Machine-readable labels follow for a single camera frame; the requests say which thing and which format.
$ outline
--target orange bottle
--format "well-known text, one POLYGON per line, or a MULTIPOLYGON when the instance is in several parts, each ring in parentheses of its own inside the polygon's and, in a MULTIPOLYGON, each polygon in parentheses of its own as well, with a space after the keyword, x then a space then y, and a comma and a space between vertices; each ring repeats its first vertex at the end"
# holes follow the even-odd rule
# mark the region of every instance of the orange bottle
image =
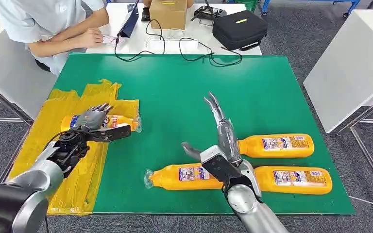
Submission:
POLYGON ((238 140, 238 147, 252 158, 302 158, 314 152, 314 142, 305 133, 249 136, 238 140))
MULTIPOLYGON (((328 171, 318 167, 260 166, 255 175, 262 191, 322 195, 331 191, 328 171)), ((222 183, 200 163, 169 165, 158 171, 147 170, 145 186, 167 190, 221 189, 222 183)))
MULTIPOLYGON (((69 115, 64 117, 61 123, 61 131, 69 130, 73 125, 75 125, 76 119, 78 119, 79 115, 69 115)), ((102 128, 113 128, 116 125, 121 123, 127 123, 131 126, 131 131, 138 132, 138 123, 135 122, 132 118, 127 118, 120 115, 106 115, 103 123, 101 125, 102 128)))

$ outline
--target white shirt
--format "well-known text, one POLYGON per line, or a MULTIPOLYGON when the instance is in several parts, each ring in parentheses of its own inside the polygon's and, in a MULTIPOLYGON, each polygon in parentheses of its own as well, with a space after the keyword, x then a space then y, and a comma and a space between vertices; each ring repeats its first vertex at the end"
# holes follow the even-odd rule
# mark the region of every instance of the white shirt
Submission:
MULTIPOLYGON (((83 0, 93 11, 104 7, 102 0, 83 0)), ((0 0, 0 18, 10 39, 23 43, 48 40, 85 19, 81 0, 0 0)), ((59 75, 68 53, 36 57, 59 75)))

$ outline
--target person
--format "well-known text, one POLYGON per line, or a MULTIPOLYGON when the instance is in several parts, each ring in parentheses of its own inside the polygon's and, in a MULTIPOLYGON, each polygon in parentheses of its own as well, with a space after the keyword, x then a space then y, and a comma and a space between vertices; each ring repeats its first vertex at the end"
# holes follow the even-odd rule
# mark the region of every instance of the person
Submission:
MULTIPOLYGON (((150 7, 152 0, 143 0, 144 5, 150 7)), ((187 0, 186 7, 189 8, 194 4, 194 0, 187 0)))
POLYGON ((26 44, 36 60, 59 76, 71 51, 102 43, 98 29, 109 23, 102 0, 0 0, 0 18, 11 40, 26 44))

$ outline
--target black bag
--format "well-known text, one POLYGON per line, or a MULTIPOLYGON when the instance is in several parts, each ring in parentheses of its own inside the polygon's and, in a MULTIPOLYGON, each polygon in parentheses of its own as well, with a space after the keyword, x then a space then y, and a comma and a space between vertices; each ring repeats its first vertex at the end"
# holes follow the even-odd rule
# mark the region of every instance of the black bag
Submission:
POLYGON ((261 44, 267 35, 267 23, 250 11, 216 18, 212 34, 228 50, 249 50, 261 44))

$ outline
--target yellow plastic sheet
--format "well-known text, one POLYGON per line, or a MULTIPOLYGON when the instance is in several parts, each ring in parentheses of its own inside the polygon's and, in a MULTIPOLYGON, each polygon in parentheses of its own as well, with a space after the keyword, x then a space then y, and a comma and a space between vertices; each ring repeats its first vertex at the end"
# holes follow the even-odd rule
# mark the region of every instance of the yellow plastic sheet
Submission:
MULTIPOLYGON (((89 107, 109 103, 109 114, 133 118, 140 125, 139 100, 117 100, 120 84, 102 79, 100 84, 87 84, 82 96, 76 91, 52 90, 43 104, 34 125, 31 127, 9 178, 26 171, 34 164, 47 141, 60 132, 64 116, 80 114, 89 107)), ((103 165, 108 149, 107 143, 88 142, 90 150, 80 160, 68 178, 64 179, 51 199, 49 215, 86 215, 93 210, 101 181, 103 165)))

